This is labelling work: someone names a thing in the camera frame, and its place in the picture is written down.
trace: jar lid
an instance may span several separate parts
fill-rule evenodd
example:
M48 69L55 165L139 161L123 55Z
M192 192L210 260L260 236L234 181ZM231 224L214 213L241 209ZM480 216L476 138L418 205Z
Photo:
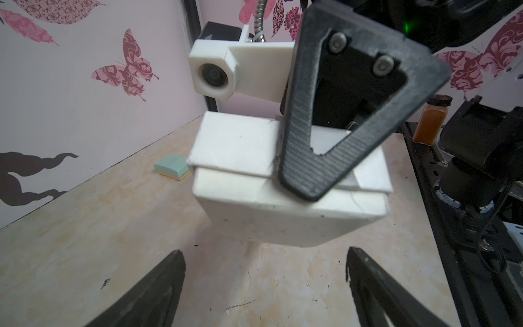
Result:
M444 94L434 94L427 103L438 107L448 107L452 103L452 97Z

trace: white box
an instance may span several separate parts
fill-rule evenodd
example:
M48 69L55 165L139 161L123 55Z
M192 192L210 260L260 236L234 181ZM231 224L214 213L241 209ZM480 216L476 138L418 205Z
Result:
M280 122L207 112L187 159L192 192L225 235L257 242L316 246L389 213L392 192L377 147L317 202L280 185L275 174ZM324 153L347 131L313 126L311 147Z

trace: sponge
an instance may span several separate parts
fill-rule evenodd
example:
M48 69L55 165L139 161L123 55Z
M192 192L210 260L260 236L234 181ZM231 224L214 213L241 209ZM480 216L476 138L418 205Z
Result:
M181 181L189 175L189 167L185 163L185 157L177 154L170 154L154 164L154 169L162 175Z

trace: table surface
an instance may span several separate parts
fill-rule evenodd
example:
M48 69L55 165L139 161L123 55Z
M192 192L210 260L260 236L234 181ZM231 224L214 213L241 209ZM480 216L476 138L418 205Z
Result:
M0 231L0 325L82 327L179 249L187 270L175 326L357 326L345 282L350 246L447 324L460 325L401 134L383 143L394 186L390 215L298 248L218 234L191 194L191 175L177 182L154 172L167 154L188 156L200 122Z

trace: wall decal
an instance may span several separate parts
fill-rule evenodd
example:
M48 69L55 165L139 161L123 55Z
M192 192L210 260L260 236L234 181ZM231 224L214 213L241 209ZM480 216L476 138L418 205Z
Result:
M0 9L0 21L11 27L15 32L22 34L36 42L56 43L46 30L36 25L31 19L23 17L21 14L13 13L8 10Z
M56 24L74 24L87 17L91 9L103 5L96 0L14 0L34 18Z
M103 66L95 70L91 78L103 81L105 84L111 86L118 86L122 84L123 90L128 95L138 95L142 98L142 93L145 91L143 84L138 78L143 78L147 82L154 76L158 80L158 76L153 74L151 63L147 59L140 58L141 50L138 43L128 29L123 35L123 55L125 57L126 66L110 65Z
M258 0L243 0L243 2L245 2L245 4L243 5L242 9L240 9L239 19L242 23L249 24L251 16L254 16L254 12L256 11ZM276 0L267 0L265 13L263 15L264 19L269 18L270 12L272 11L272 8L274 8L275 3Z
M463 99L466 100L468 91L483 84L483 72L491 71L496 77L500 71L508 67L523 50L521 46L516 45L522 41L523 10L499 29L483 53L448 51L436 56L450 64L453 73L450 87L463 90Z
M272 11L272 37L276 35L276 32L280 29L281 25L283 25L284 18L283 0L278 0Z
M296 41L296 36L298 36L301 14L301 7L294 7L285 15L285 20L283 21L285 24L285 30L289 30L289 34L291 34L291 39L293 41Z
M249 24L251 16L254 16L258 0L243 0L245 4L240 9L238 18L244 24ZM283 4L285 2L292 2L294 0L268 0L265 6L264 19L269 18L272 12L272 36L280 30L281 26L285 25L285 30L289 31L289 35L293 41L296 40L300 21L302 16L301 5L293 7L285 14Z
M54 199L61 196L65 191L50 189L42 193L22 192L20 182L8 173L31 176L43 169L55 168L68 156L78 157L73 153L61 153L54 158L40 158L18 152L0 153L0 200L8 206L24 206L47 196Z

